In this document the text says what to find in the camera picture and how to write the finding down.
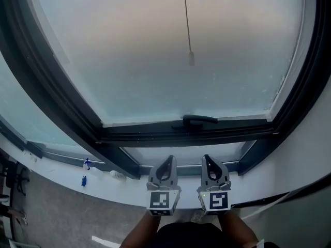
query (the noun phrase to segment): dark window frame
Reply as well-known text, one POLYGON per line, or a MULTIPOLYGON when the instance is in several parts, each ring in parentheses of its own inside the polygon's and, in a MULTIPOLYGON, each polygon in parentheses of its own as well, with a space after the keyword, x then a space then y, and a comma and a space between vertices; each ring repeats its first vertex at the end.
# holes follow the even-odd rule
POLYGON ((119 147, 180 147, 257 140, 238 164, 242 175, 272 153, 313 107, 331 74, 328 0, 317 0, 313 35, 302 70, 272 122, 264 119, 200 122, 183 120, 103 128, 54 57, 34 18, 31 0, 0 0, 0 50, 37 106, 69 137, 95 157, 131 178, 141 167, 119 147))

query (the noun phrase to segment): floor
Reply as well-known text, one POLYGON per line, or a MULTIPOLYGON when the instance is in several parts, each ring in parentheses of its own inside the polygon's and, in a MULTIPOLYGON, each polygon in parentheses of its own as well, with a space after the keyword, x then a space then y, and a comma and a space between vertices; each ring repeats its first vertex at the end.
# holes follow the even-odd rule
MULTIPOLYGON (((15 191, 13 207, 24 209, 28 226, 14 223, 17 241, 42 248, 102 247, 92 236, 121 243, 145 212, 145 208, 124 205, 78 193, 36 173, 30 173, 26 197, 15 191)), ((276 205, 245 222, 259 239, 290 247, 326 247, 331 229, 331 187, 306 198, 276 205)), ((258 207, 237 210, 240 216, 258 207)), ((163 217, 161 226, 189 220, 192 210, 175 211, 163 217)), ((215 216, 204 222, 219 227, 215 216)))

